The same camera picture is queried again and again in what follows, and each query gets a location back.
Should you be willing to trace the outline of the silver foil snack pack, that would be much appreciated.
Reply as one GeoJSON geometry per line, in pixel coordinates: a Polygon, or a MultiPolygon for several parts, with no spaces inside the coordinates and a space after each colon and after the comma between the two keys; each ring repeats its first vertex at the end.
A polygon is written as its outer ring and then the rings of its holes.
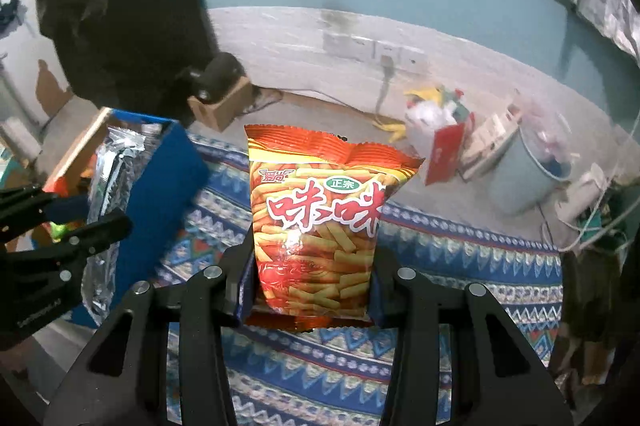
{"type": "MultiPolygon", "coordinates": [[[[107,127],[96,149],[96,167],[89,189],[88,224],[119,209],[125,212],[134,182],[140,177],[160,144],[163,125],[148,123],[107,127]]],[[[119,243],[87,261],[81,282],[82,302],[96,325],[110,313],[115,295],[115,270],[119,243]]]]}

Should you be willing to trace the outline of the red fries snack bag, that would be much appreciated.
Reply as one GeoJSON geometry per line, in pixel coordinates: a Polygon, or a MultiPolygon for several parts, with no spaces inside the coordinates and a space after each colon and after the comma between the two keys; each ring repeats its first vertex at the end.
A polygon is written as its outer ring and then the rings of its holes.
{"type": "Polygon", "coordinates": [[[266,306],[309,326],[366,319],[382,208],[420,160],[293,126],[248,125],[245,135],[266,306]]]}

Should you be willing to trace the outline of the patterned blue tablecloth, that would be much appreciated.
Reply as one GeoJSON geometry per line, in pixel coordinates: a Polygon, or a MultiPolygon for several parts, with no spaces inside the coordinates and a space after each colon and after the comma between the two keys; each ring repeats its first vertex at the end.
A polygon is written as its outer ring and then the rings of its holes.
{"type": "MultiPolygon", "coordinates": [[[[186,281],[241,243],[250,224],[244,149],[193,135],[210,172],[183,228],[156,270],[160,287],[186,281]]],[[[542,362],[551,358],[562,310],[558,253],[390,203],[380,241],[404,266],[461,289],[488,287],[542,362]]],[[[221,333],[236,420],[241,425],[375,425],[392,373],[397,334],[378,328],[308,333],[255,325],[221,333]]]]}

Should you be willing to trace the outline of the blue cardboard box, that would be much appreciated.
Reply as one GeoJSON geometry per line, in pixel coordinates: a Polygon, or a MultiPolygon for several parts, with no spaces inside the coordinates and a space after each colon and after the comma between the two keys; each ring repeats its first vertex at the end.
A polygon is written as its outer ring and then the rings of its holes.
{"type": "MultiPolygon", "coordinates": [[[[96,149],[105,139],[107,127],[132,128],[148,123],[162,124],[163,133],[151,160],[132,186],[124,212],[132,222],[132,230],[119,241],[110,311],[134,283],[155,276],[156,267],[182,228],[186,211],[207,183],[208,167],[179,122],[104,108],[67,150],[44,185],[45,191],[61,197],[78,194],[80,175],[91,159],[96,160],[96,149]]],[[[81,303],[63,318],[87,328],[99,328],[90,318],[82,296],[81,303]]]]}

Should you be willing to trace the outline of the white kettle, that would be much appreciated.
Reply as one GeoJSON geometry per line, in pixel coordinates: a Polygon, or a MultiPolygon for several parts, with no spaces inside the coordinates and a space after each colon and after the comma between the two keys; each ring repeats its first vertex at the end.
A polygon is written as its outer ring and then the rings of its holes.
{"type": "Polygon", "coordinates": [[[594,203],[605,191],[605,182],[606,176],[602,167],[592,163],[590,168],[573,181],[555,202],[556,217],[566,223],[574,223],[586,209],[593,208],[594,203]]]}

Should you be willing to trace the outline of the light blue trash bin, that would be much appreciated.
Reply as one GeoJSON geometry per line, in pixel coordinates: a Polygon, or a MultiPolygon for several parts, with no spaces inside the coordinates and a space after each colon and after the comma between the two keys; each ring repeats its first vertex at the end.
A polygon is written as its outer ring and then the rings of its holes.
{"type": "Polygon", "coordinates": [[[572,161],[562,152],[542,152],[520,128],[489,175],[488,198],[502,215],[518,215],[570,178],[572,161]]]}

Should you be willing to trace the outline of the white wooden crate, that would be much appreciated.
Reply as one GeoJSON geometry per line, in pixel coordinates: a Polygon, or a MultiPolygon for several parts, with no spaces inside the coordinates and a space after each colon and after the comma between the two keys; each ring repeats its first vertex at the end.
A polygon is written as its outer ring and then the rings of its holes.
{"type": "Polygon", "coordinates": [[[459,163],[464,181],[487,174],[508,149],[518,132],[522,110],[514,104],[489,116],[465,142],[459,163]]]}

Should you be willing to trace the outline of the red white paper bag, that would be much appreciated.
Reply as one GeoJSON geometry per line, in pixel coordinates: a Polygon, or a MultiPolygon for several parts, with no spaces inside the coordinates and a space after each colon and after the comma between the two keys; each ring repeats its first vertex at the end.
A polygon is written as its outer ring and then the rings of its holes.
{"type": "Polygon", "coordinates": [[[464,93],[457,88],[431,86],[407,90],[405,96],[407,139],[423,160],[419,175],[425,186],[447,183],[457,173],[475,115],[463,105],[464,93]]]}

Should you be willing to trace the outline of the white wall socket strip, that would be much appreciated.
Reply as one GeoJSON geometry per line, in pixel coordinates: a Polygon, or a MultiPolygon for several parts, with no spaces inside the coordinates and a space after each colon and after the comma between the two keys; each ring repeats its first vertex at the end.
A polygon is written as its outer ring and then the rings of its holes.
{"type": "Polygon", "coordinates": [[[410,74],[425,74],[426,53],[422,49],[364,36],[324,31],[322,48],[332,56],[357,60],[365,64],[388,66],[410,74]]]}

